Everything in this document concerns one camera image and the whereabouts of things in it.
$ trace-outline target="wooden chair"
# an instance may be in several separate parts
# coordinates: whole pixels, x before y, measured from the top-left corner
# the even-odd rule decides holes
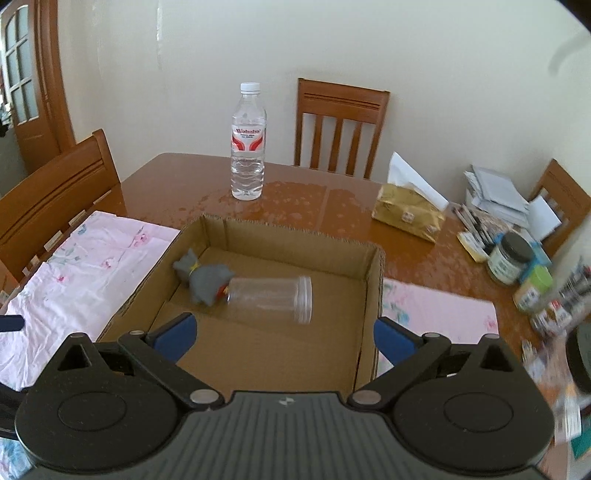
[[[585,220],[591,210],[591,197],[560,164],[552,159],[529,200],[542,195],[562,224],[548,236],[542,246],[552,258],[570,234]]]
[[[363,177],[368,179],[374,166],[375,154],[378,149],[379,137],[382,133],[384,116],[389,99],[390,92],[386,91],[381,92],[379,90],[369,90],[367,88],[351,87],[337,83],[298,79],[294,165],[300,165],[304,113],[312,113],[316,116],[310,168],[318,168],[322,140],[322,121],[325,116],[332,116],[336,118],[335,135],[333,137],[332,148],[330,149],[328,167],[328,171],[332,172],[336,171],[339,159],[343,120],[357,122],[347,160],[347,175],[353,175],[355,172],[362,124],[375,125],[374,137],[369,148],[365,173],[363,174]]]
[[[0,199],[0,261],[17,281],[45,244],[119,184],[102,130],[33,172]]]

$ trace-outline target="blue gripper pad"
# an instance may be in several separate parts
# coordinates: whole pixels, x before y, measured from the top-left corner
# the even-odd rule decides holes
[[[0,332],[18,332],[25,326],[20,315],[0,315]]]
[[[191,313],[183,313],[170,324],[151,334],[148,344],[175,364],[197,341],[197,319]]]
[[[415,343],[410,338],[382,319],[378,319],[374,323],[374,344],[394,366],[417,351]]]

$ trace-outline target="bottle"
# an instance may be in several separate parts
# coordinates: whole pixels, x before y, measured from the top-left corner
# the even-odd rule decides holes
[[[242,99],[232,117],[232,195],[238,200],[261,196],[265,174],[267,112],[259,83],[241,83]]]

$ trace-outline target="white tissue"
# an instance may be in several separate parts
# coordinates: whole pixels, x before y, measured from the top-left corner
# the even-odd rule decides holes
[[[406,163],[400,155],[394,152],[390,159],[390,168],[388,170],[388,183],[414,190],[429,202],[431,202],[439,211],[444,211],[449,202],[431,187],[423,177]]]

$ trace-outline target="spice jar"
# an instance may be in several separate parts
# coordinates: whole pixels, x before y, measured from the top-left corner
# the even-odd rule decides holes
[[[495,246],[486,266],[493,280],[512,285],[533,258],[534,251],[527,240],[518,233],[507,232]]]
[[[530,276],[525,279],[525,282],[514,293],[513,301],[521,312],[526,312],[536,304],[551,286],[552,275],[550,275],[548,269],[542,267],[542,265],[536,265],[531,271]]]

